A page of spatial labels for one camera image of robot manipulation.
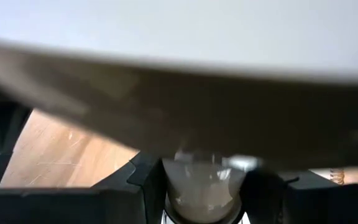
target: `wooden floor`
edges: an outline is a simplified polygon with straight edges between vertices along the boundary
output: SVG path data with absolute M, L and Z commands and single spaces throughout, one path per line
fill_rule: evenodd
M 34 111 L 0 187 L 90 187 L 136 154 L 136 150 Z

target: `wood grain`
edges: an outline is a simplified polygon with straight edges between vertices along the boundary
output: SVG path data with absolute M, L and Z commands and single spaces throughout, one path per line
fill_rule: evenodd
M 33 111 L 0 187 L 89 187 L 137 151 Z

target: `white surface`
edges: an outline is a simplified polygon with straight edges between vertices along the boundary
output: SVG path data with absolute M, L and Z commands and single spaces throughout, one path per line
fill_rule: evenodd
M 157 63 L 340 72 L 353 82 L 358 0 L 0 0 L 0 39 Z

